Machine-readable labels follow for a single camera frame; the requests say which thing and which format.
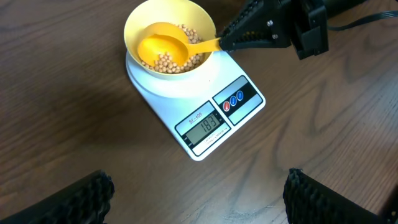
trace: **scale button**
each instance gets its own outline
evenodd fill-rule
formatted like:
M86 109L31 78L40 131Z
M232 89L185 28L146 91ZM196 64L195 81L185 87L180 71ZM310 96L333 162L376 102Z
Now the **scale button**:
M236 93L236 97L237 97L237 99L238 99L239 101L243 100L243 92L239 90L239 91Z
M231 99L229 99L229 102L231 103L231 106L236 106L236 103L238 101L236 100L235 96L231 96Z
M231 109L231 105L229 104L228 101L225 101L225 102L224 102L224 104L223 104L223 109L224 109L225 112L228 112L229 109Z

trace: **spoon handle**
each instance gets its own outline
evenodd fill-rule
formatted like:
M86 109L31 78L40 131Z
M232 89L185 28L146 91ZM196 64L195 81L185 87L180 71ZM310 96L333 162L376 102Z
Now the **spoon handle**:
M207 40L199 44L187 44L189 48L190 55L207 53L222 50L219 44L219 39Z

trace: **wire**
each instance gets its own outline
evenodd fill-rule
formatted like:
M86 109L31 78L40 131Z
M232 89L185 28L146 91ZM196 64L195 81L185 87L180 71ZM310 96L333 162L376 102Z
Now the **wire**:
M352 22L348 25L345 26L341 26L341 27L330 27L328 26L329 30L333 30L333 31L342 31L342 30L346 30L346 29L350 29L356 26L360 26L363 24L367 24L370 22L374 22L374 21L378 21L381 19L388 19L388 18L393 18L393 17L398 17L398 11L386 11L386 12L379 12L370 16L366 16L362 19L358 19L355 22Z

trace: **brown wooden surface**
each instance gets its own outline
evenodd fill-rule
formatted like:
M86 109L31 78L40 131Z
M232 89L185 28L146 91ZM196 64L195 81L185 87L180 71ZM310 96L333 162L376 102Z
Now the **brown wooden surface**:
M287 223L288 169L378 212L397 183L398 19L330 32L330 51L235 52L267 106L194 162L126 76L138 0L0 0L0 219L97 169L109 223ZM243 1L197 0L218 30ZM370 0L330 21L397 10Z

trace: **pile of beans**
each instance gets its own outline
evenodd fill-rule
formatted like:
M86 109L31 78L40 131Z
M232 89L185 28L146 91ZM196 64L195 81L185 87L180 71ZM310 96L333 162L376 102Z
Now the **pile of beans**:
M176 26L185 32L185 35L188 36L190 44L197 44L202 42L202 38L199 37L195 29L187 28L184 24ZM197 68L203 63L204 59L205 55L202 53L192 55L183 66L178 66L177 63L173 62L173 57L170 55L170 53L165 52L164 54L159 55L159 60L155 61L155 67L146 64L144 61L142 61L142 64L146 68L156 72L178 74L183 72L189 72L190 70Z

